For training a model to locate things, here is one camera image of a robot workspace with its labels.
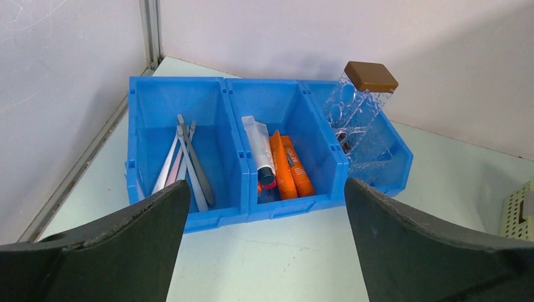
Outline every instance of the black cap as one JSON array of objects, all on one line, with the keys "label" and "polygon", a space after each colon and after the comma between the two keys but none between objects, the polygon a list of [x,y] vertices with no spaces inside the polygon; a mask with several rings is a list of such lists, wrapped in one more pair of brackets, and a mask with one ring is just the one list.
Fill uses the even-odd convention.
[{"label": "black cap", "polygon": [[275,182],[275,174],[270,167],[261,167],[258,169],[258,181],[262,186],[270,186]]}]

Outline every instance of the metal frame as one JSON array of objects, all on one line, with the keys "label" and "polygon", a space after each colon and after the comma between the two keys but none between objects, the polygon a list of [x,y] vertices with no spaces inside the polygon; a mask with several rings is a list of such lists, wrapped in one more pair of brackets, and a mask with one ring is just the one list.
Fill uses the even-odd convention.
[{"label": "metal frame", "polygon": [[[161,53],[161,24],[159,21],[159,0],[139,0],[141,10],[141,21],[143,26],[143,37],[145,40],[145,54],[147,68],[142,76],[151,76],[162,60]],[[70,195],[72,189],[85,173],[89,164],[98,154],[107,139],[113,133],[116,126],[128,111],[127,98],[124,97],[111,118],[104,124],[98,132],[87,150],[74,164],[71,171],[59,184],[59,187],[52,193],[39,214],[33,219],[28,228],[19,238],[19,242],[36,241],[43,230],[50,223],[54,215],[62,206],[63,202]]]}]

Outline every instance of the yellow basket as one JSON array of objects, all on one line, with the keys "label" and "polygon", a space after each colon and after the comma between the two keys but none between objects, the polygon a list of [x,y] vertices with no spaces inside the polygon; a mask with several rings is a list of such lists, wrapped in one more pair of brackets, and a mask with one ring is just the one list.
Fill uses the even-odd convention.
[{"label": "yellow basket", "polygon": [[534,177],[504,200],[500,235],[534,241]]}]

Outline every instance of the vertical metal post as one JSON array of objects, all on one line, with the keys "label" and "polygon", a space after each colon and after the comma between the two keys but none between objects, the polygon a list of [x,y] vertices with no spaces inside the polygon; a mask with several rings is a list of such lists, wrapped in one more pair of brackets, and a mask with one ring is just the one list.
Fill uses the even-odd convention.
[{"label": "vertical metal post", "polygon": [[161,61],[161,32],[159,22],[159,1],[139,0],[147,68],[155,70]]}]

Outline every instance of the tube cap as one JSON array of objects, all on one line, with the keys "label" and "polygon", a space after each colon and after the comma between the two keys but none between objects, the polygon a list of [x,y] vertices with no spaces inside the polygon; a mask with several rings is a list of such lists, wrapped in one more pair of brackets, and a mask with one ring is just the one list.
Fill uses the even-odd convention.
[{"label": "tube cap", "polygon": [[266,190],[270,190],[276,186],[275,174],[270,167],[261,167],[258,169],[258,181],[261,187]]}]

